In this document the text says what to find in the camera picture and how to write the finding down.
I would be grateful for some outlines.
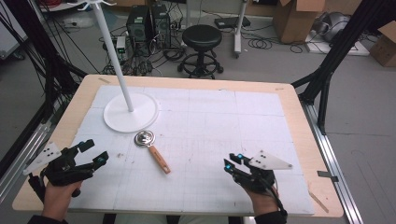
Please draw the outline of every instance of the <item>human hand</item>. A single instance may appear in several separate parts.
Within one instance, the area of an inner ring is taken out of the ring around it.
[[[47,184],[44,198],[43,217],[50,217],[58,221],[64,220],[69,207],[72,193],[81,187],[82,181],[61,187],[55,187],[50,182]]]
[[[247,192],[247,195],[253,203],[253,211],[256,217],[278,211],[276,200],[272,195],[255,193],[245,188],[244,190]]]

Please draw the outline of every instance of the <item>stool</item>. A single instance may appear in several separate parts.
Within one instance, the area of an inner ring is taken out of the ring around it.
[[[216,53],[213,52],[213,48],[218,46],[222,39],[220,30],[210,25],[193,25],[183,32],[182,39],[188,47],[197,53],[188,55],[177,67],[178,72],[184,70],[190,74],[189,77],[211,76],[212,79],[215,79],[213,73],[224,71],[224,68],[215,59]],[[212,55],[205,54],[208,51],[211,51]],[[196,62],[188,62],[188,59],[195,57],[197,58]],[[208,58],[210,62],[206,63],[205,58]]]

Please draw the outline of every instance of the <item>round white base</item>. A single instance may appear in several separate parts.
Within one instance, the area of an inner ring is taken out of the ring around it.
[[[148,127],[158,116],[155,100],[145,93],[129,92],[133,112],[128,110],[123,94],[114,97],[106,106],[104,118],[111,129],[132,133]]]

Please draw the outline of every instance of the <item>black metal post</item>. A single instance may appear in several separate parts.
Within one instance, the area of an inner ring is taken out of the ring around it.
[[[332,75],[341,61],[347,56],[350,49],[355,45],[361,33],[368,27],[376,14],[379,13],[386,1],[387,0],[362,0],[346,25],[346,28],[334,43],[318,70],[307,77],[303,77],[291,83],[294,88],[297,88],[309,82],[304,92],[299,95],[300,100],[309,105],[314,103],[315,98],[321,92],[318,126],[322,134],[326,134],[325,117]]]

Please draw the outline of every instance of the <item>concrete floor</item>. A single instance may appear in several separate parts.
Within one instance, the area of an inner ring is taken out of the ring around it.
[[[200,19],[200,23],[213,24],[215,18],[206,15]],[[109,29],[113,30],[121,27],[126,18],[120,13],[107,12],[106,20]],[[270,24],[267,19],[250,20],[250,29]],[[256,34],[275,36],[272,27],[256,31]],[[101,71],[106,65],[106,52],[98,41],[101,35],[97,25],[74,31],[70,36]],[[96,74],[65,34],[62,37],[73,64]],[[373,43],[364,41],[363,45],[370,48]],[[290,46],[283,45],[253,49],[244,39],[243,52],[239,59],[235,59],[233,36],[224,33],[215,52],[225,71],[216,75],[216,79],[291,83],[314,72],[325,57],[323,54],[308,53],[304,46],[301,47],[302,53],[293,53]],[[187,77],[177,72],[176,63],[167,62],[158,69],[164,77]],[[152,75],[158,76],[159,73],[154,71]],[[383,67],[371,56],[347,56],[332,78],[326,130],[365,223],[393,223],[396,220],[394,83],[396,68]],[[43,91],[28,59],[8,59],[0,63],[0,158],[3,158],[43,101]],[[25,223],[33,214],[14,211],[11,207],[23,180],[24,177],[20,177],[0,204],[0,217],[4,223]],[[102,215],[69,214],[68,221],[101,223]],[[344,217],[290,217],[289,223],[347,223],[347,220]]]

